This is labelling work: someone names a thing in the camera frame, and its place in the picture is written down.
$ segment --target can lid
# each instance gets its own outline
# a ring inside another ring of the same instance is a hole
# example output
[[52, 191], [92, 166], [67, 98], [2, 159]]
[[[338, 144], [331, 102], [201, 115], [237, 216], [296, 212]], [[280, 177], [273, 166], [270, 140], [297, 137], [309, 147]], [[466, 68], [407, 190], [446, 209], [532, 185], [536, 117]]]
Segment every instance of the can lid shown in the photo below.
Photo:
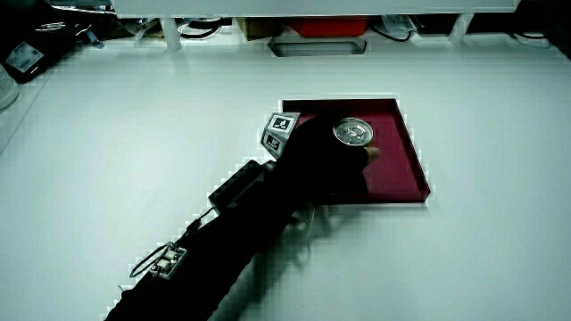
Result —
[[362, 119], [344, 118], [333, 128], [337, 139], [349, 146], [364, 146], [373, 139], [373, 128]]

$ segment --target white tabletop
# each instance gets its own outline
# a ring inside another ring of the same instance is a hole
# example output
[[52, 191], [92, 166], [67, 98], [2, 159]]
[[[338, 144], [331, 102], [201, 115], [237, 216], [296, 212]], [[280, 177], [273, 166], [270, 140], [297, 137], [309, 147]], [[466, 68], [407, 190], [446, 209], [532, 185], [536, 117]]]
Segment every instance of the white tabletop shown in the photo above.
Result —
[[249, 159], [268, 159], [259, 135], [280, 100], [384, 95], [406, 114], [426, 206], [331, 209], [334, 232], [316, 218], [303, 267], [286, 238], [261, 301], [238, 284], [220, 311], [571, 318], [569, 60], [504, 35], [371, 39], [348, 57], [277, 58], [235, 32], [177, 52], [127, 39], [72, 54], [0, 156], [1, 315], [99, 319], [137, 258], [176, 240]]

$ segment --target cable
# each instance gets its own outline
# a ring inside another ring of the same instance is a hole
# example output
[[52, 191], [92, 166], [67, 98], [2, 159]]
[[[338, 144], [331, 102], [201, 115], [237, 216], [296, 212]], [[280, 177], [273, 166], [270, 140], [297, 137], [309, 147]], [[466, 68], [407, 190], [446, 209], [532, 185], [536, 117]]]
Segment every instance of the cable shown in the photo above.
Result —
[[379, 34], [379, 35], [381, 35], [381, 36], [383, 36], [383, 37], [387, 37], [387, 38], [389, 38], [389, 39], [391, 39], [391, 40], [393, 40], [393, 41], [406, 42], [407, 40], [410, 39], [410, 36], [412, 36], [412, 30], [409, 30], [409, 35], [408, 35], [406, 38], [404, 38], [404, 39], [399, 39], [399, 38], [391, 37], [391, 36], [385, 34], [384, 32], [382, 32], [382, 31], [376, 29], [376, 28], [373, 27], [373, 26], [368, 26], [368, 27], [371, 28], [371, 30], [375, 31], [377, 34]]
[[306, 237], [306, 238], [307, 238], [308, 235], [310, 234], [311, 226], [313, 225], [313, 218], [315, 218], [315, 205], [313, 205], [312, 202], [309, 202], [309, 205], [310, 205], [310, 207], [311, 207], [311, 209], [312, 209], [312, 212], [311, 212], [310, 223], [309, 223], [309, 225], [307, 226], [307, 231], [305, 232], [305, 237]]
[[164, 251], [162, 252], [162, 255], [164, 255], [169, 249], [175, 248], [176, 245], [173, 242], [167, 242], [164, 245], [158, 247], [156, 250], [153, 251], [153, 253], [147, 255], [146, 258], [144, 258], [142, 261], [140, 261], [137, 265], [135, 265], [135, 267], [133, 267], [133, 269], [131, 270], [131, 273], [129, 274], [129, 278], [133, 278], [136, 277], [138, 275], [140, 275], [141, 273], [145, 272], [153, 263], [155, 263], [157, 261], [157, 259], [155, 259], [154, 261], [151, 261], [151, 263], [147, 264], [146, 267], [144, 267], [142, 270], [138, 271], [137, 273], [134, 274], [134, 272], [143, 265], [143, 263], [145, 263], [146, 261], [148, 261], [153, 255], [155, 255], [156, 253], [158, 253], [160, 250], [164, 249]]
[[180, 36], [185, 38], [185, 39], [202, 39], [202, 38], [206, 38], [207, 36], [213, 35], [216, 31], [220, 30], [221, 28], [222, 28], [222, 26], [220, 26], [216, 29], [208, 30], [208, 31], [206, 31], [202, 34], [199, 34], [199, 35], [188, 35], [188, 34], [182, 32], [180, 34]]
[[188, 35], [184, 33], [184, 28], [179, 29], [180, 36], [185, 39], [202, 39], [206, 38], [210, 35], [213, 35], [217, 31], [219, 31], [223, 26], [231, 26], [232, 19], [231, 18], [220, 18], [216, 21], [189, 21], [188, 24], [184, 27], [189, 27], [192, 29], [200, 29], [200, 30], [208, 30], [202, 34], [198, 35]]
[[516, 32], [516, 35], [520, 36], [520, 37], [525, 37], [528, 39], [545, 39], [546, 36], [529, 36], [529, 35], [525, 35], [522, 32]]

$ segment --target red tray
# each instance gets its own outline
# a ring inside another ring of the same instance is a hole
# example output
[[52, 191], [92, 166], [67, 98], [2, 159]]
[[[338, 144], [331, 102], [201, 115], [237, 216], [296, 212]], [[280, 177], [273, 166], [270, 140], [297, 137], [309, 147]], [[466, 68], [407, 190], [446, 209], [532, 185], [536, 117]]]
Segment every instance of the red tray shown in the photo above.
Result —
[[282, 102], [282, 106], [284, 112], [301, 113], [298, 126], [319, 112], [336, 108], [351, 117], [367, 121], [374, 130], [373, 146], [381, 150], [381, 156], [363, 170], [368, 193], [332, 195], [321, 203], [424, 202], [430, 194], [396, 100], [287, 100]]

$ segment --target black glove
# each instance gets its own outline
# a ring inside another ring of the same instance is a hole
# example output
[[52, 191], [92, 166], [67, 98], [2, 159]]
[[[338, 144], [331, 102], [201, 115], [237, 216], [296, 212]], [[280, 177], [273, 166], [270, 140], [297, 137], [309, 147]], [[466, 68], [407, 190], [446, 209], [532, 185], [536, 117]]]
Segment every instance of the black glove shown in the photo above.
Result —
[[345, 115], [320, 113], [296, 128], [277, 160], [275, 179], [296, 199], [315, 201], [331, 194], [367, 193], [363, 147], [341, 143], [333, 128]]

